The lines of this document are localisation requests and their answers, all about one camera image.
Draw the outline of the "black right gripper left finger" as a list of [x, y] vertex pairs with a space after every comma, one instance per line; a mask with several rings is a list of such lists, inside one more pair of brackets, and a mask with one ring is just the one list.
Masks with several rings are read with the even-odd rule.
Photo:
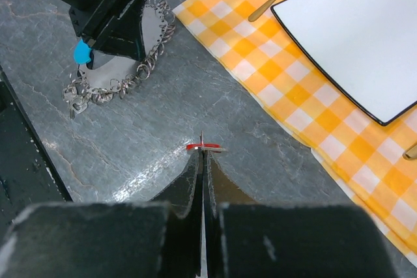
[[185, 168], [151, 202], [151, 277], [201, 274], [203, 153], [192, 152]]

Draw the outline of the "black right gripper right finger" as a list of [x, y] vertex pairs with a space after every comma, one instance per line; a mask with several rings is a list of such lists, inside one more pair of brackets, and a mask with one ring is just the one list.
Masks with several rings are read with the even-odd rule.
[[227, 177], [212, 152], [203, 156], [203, 204], [208, 276], [257, 277], [257, 205]]

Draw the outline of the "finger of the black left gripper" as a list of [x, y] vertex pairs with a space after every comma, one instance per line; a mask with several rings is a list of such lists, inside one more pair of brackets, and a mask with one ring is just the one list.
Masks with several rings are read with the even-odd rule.
[[108, 55], [145, 58], [141, 21], [147, 0], [129, 0], [112, 10], [104, 3], [82, 11], [70, 7], [69, 16], [77, 37], [92, 50]]

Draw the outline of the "metal key organizer blue handle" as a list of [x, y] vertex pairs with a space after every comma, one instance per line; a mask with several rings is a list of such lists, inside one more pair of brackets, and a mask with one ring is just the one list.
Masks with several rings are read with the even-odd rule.
[[138, 12], [132, 43], [118, 43], [109, 51], [98, 51], [80, 40], [74, 50], [76, 71], [62, 91], [70, 118], [84, 112], [90, 103], [101, 105], [124, 98], [148, 79], [175, 30], [175, 15], [166, 0], [145, 0]]

